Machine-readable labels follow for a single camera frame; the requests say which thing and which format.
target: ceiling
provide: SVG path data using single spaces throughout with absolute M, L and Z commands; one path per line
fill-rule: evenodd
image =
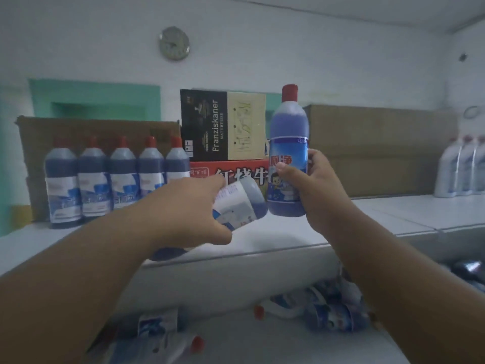
M 485 17 L 485 0 L 239 0 L 316 14 L 454 32 Z

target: person's left arm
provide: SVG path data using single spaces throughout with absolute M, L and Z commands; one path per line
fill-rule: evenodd
M 0 278 L 5 362 L 78 362 L 142 262 L 164 246 L 228 244 L 222 176 L 184 178 L 72 232 Z

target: person's left hand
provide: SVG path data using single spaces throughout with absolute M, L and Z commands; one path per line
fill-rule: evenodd
M 136 219 L 136 227 L 154 248 L 229 244 L 231 231 L 212 216 L 215 197 L 225 185 L 222 175 L 184 177 L 122 210 Z

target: black and beige box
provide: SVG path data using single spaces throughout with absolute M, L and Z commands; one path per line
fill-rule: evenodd
M 181 89 L 180 105 L 191 161 L 264 158 L 265 94 Z

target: forearm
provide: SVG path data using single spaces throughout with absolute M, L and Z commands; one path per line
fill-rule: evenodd
M 412 362 L 484 359 L 485 295 L 355 206 L 336 214 L 325 229 L 367 302 Z
M 7 362 L 82 356 L 153 251 L 137 224 L 133 213 L 115 211 L 0 279 L 0 347 Z

